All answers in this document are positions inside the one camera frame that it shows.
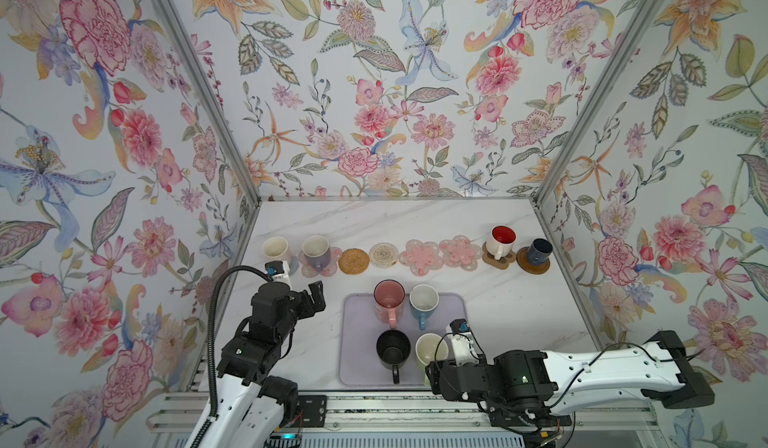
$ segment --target floral wallpaper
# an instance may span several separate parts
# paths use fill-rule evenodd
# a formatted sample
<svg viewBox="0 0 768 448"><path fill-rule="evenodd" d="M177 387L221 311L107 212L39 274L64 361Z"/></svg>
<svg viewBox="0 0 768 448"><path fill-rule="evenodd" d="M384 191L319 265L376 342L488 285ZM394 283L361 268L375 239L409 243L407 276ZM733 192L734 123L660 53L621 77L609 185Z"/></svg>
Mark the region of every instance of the floral wallpaper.
<svg viewBox="0 0 768 448"><path fill-rule="evenodd" d="M0 0L0 54L0 446L145 446L250 204L149 0Z"/></svg>
<svg viewBox="0 0 768 448"><path fill-rule="evenodd" d="M671 446L768 444L766 0L667 0L544 203L606 343L675 330L715 405Z"/></svg>
<svg viewBox="0 0 768 448"><path fill-rule="evenodd" d="M174 0L259 191L531 195L640 0Z"/></svg>

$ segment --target wooden coaster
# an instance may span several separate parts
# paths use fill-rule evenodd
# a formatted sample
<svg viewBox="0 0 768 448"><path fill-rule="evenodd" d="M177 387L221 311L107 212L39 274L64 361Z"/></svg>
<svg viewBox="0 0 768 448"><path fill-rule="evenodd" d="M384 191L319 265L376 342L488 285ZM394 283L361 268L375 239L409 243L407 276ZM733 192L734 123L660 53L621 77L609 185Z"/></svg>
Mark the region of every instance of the wooden coaster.
<svg viewBox="0 0 768 448"><path fill-rule="evenodd" d="M359 275L368 269L370 258L360 249L349 249L341 253L339 268L348 275Z"/></svg>
<svg viewBox="0 0 768 448"><path fill-rule="evenodd" d="M531 265L528 263L528 259L526 258L526 255L528 254L528 247L525 247L523 249L520 249L518 251L518 265L520 265L520 268L523 270L526 270L531 275L542 275L543 273L546 273L547 270L549 270L549 265L551 263L549 262L549 259L542 263L541 265Z"/></svg>
<svg viewBox="0 0 768 448"><path fill-rule="evenodd" d="M497 268L499 270L506 270L509 265L514 263L514 251L511 251L509 255L502 256L500 259L495 259L491 256L490 253L485 249L485 243L482 244L482 261L485 261L485 263L488 263L494 268Z"/></svg>

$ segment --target purple tray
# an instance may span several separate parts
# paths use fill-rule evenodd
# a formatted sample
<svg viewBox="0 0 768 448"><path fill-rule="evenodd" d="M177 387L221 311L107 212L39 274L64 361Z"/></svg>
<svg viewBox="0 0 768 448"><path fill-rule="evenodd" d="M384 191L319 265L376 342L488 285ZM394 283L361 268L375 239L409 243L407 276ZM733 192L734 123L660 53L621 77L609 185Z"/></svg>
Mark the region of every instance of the purple tray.
<svg viewBox="0 0 768 448"><path fill-rule="evenodd" d="M424 331L418 329L418 320L411 315L410 305L405 307L402 317L397 321L397 329L408 335L411 354L400 368L399 385L392 383L392 371L382 364L376 354L376 340L381 333L389 330L389 325L376 317L373 312L374 303L373 294L367 293L353 294L344 300L339 381L347 386L377 390L427 389L424 373L418 369L416 361L416 341L425 333L443 336L451 321L466 319L464 300L456 293L441 293L440 303L427 319ZM453 351L448 344L448 357L452 356Z"/></svg>

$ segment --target black mug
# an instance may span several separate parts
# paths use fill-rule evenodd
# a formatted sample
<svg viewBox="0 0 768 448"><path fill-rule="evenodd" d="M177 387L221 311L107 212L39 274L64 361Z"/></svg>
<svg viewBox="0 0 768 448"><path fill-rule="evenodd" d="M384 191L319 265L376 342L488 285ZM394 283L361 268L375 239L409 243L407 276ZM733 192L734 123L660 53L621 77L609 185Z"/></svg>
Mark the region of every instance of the black mug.
<svg viewBox="0 0 768 448"><path fill-rule="evenodd" d="M411 341L399 330L387 330L376 340L376 353L384 366L392 369L392 381L400 384L400 367L411 354Z"/></svg>
<svg viewBox="0 0 768 448"><path fill-rule="evenodd" d="M528 247L528 253L525 255L528 263L531 265L541 265L552 254L552 243L545 239L536 239Z"/></svg>

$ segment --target white marble table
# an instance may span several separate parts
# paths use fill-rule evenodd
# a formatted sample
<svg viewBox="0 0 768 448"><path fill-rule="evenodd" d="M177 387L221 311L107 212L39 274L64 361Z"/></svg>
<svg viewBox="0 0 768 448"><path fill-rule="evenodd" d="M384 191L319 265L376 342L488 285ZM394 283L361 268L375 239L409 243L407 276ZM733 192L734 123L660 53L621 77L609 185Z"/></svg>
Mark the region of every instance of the white marble table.
<svg viewBox="0 0 768 448"><path fill-rule="evenodd" d="M315 234L324 235L331 246L341 249L368 252L376 243L389 242L402 251L410 239L439 243L456 235L466 235L482 245L496 225L510 226L517 233L515 251L543 236L526 199L264 203L243 262L262 269L265 259L261 246L276 235L288 240L294 255L301 251L303 240ZM315 279L304 278L299 270L291 277L293 289L306 289L311 281L321 279L327 308L299 322L293 349L270 374L295 381L301 390L349 389L338 378L342 303L351 293L372 292L384 279L398 280L406 291L427 283L438 291L459 293L466 303L472 331L489 360L515 349L592 351L594 345L571 291L554 256L551 260L552 267L539 276L526 273L517 263L502 271L482 260L475 271L444 266L424 277L416 277L399 263L388 269L370 265L360 275L345 275L339 270L332 277ZM237 277L216 336L217 364L221 347L232 338L240 321L250 315L251 296L262 283L245 272ZM207 390L205 381L201 390Z"/></svg>

